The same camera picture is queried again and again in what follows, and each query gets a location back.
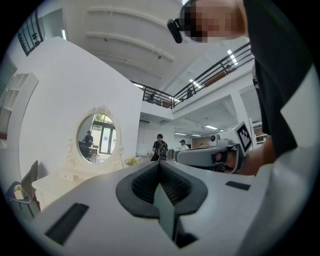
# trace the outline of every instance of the ornate mirror frame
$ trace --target ornate mirror frame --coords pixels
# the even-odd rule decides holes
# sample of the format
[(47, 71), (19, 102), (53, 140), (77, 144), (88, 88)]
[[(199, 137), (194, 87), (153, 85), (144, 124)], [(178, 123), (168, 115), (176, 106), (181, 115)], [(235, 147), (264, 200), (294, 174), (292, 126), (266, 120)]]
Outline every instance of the ornate mirror frame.
[[(81, 154), (78, 145), (78, 132), (82, 124), (87, 120), (88, 117), (95, 114), (103, 114), (108, 116), (112, 120), (116, 130), (116, 142), (112, 154), (106, 161), (98, 164), (87, 161)], [(69, 147), (70, 149), (66, 157), (66, 166), (68, 168), (90, 173), (105, 174), (120, 170), (125, 167), (122, 160), (122, 152), (124, 148), (121, 144), (121, 130), (117, 120), (105, 105), (94, 107), (81, 117), (80, 121), (75, 126), (72, 138), (69, 140)]]

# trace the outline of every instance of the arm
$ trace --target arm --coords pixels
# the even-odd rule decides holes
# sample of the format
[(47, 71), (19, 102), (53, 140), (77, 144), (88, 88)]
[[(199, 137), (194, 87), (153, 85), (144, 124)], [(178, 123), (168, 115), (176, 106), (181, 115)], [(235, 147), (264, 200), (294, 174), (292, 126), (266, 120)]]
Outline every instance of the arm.
[[(221, 154), (218, 153), (216, 160), (219, 161)], [(240, 175), (256, 175), (259, 168), (266, 164), (272, 164), (276, 160), (272, 138), (269, 136), (261, 147), (250, 150), (245, 157), (243, 168), (238, 172)], [(225, 164), (229, 168), (234, 168), (236, 164), (235, 152), (229, 152)]]

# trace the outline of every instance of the hand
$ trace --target hand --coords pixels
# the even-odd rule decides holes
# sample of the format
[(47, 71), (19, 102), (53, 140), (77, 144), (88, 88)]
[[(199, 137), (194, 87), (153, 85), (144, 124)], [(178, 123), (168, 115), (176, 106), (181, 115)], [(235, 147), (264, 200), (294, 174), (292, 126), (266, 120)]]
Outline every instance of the hand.
[[(216, 161), (219, 162), (221, 159), (221, 153), (216, 154)], [(228, 151), (228, 156), (225, 161), (225, 165), (233, 169), (236, 165), (236, 151)]]

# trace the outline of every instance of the balcony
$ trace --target balcony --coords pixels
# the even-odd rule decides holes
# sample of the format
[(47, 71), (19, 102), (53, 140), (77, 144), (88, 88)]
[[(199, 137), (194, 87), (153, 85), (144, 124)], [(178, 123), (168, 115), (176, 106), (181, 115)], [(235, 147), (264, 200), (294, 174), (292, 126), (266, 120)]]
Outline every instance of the balcony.
[(167, 109), (173, 109), (201, 90), (205, 90), (208, 87), (212, 88), (217, 81), (239, 70), (240, 67), (253, 60), (254, 56), (251, 53), (250, 43), (248, 42), (233, 52), (228, 51), (226, 57), (205, 70), (195, 79), (191, 79), (189, 83), (175, 95), (170, 95), (164, 91), (143, 84), (133, 83), (143, 90), (143, 101)]

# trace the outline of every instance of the white pillar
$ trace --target white pillar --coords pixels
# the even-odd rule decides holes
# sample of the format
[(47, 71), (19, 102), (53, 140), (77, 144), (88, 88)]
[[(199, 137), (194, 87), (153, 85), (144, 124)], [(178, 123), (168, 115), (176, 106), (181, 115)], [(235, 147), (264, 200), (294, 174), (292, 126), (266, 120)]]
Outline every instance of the white pillar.
[(233, 101), (236, 117), (238, 123), (244, 122), (248, 131), (251, 131), (248, 114), (245, 108), (244, 101), (241, 98), (239, 91), (234, 91), (231, 93), (231, 98)]

